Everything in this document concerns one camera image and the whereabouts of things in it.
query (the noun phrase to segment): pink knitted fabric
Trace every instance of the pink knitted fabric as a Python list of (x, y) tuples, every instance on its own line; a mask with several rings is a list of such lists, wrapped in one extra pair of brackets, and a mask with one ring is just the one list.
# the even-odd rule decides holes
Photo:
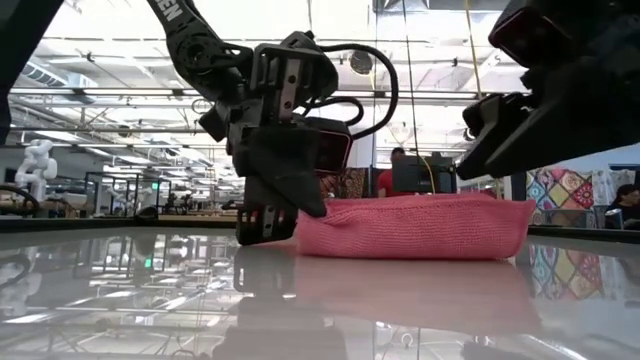
[(298, 253), (373, 259), (503, 259), (527, 235), (533, 201), (483, 194), (334, 199), (327, 216), (298, 217)]

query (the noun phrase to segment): red shirt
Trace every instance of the red shirt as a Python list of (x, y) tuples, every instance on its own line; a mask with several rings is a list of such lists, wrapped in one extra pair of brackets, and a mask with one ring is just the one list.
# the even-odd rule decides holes
[(386, 197), (413, 195), (413, 193), (403, 193), (393, 191), (393, 179), (391, 169), (385, 170), (378, 176), (378, 190), (385, 189)]

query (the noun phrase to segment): colorful patterned fabric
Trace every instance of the colorful patterned fabric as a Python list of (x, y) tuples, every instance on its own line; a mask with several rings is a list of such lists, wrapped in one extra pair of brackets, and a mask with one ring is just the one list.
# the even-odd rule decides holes
[(604, 298), (600, 258), (575, 250), (531, 245), (535, 296), (550, 300)]
[(543, 211), (589, 210), (594, 204), (592, 176), (567, 169), (531, 170), (527, 172), (527, 198), (537, 204), (534, 224), (545, 222)]
[(342, 199), (367, 197), (367, 170), (365, 168), (347, 168), (340, 175), (329, 175), (320, 179), (320, 189), (324, 197), (333, 193)]

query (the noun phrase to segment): yellow cable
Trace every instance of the yellow cable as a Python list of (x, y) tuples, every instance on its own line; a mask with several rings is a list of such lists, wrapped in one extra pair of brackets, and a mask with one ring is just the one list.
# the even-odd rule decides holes
[(465, 13), (467, 14), (467, 26), (469, 27), (469, 41), (471, 42), (471, 57), (473, 58), (473, 72), (476, 77), (476, 87), (478, 89), (478, 99), (482, 100), (482, 90), (480, 89), (480, 71), (478, 70), (478, 56), (476, 46), (473, 41), (473, 31), (471, 28), (471, 0), (464, 0)]
[(427, 162), (427, 160), (425, 160), (422, 156), (418, 156), (420, 158), (420, 160), (422, 160), (422, 162), (424, 162), (424, 164), (427, 166), (427, 169), (429, 170), (429, 178), (431, 179), (431, 193), (435, 194), (436, 193), (436, 183), (435, 181), (433, 181), (433, 171), (431, 171), (431, 166), (429, 166), (429, 163)]

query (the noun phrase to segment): patterned wall hanging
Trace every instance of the patterned wall hanging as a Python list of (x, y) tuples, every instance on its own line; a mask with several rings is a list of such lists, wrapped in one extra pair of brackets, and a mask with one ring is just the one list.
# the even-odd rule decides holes
[(341, 199), (369, 197), (367, 168), (347, 168), (340, 175), (320, 178), (320, 190), (324, 197), (333, 193)]
[(527, 198), (534, 199), (537, 204), (532, 218), (534, 224), (545, 223), (543, 211), (589, 210), (594, 204), (592, 176), (567, 169), (528, 171)]

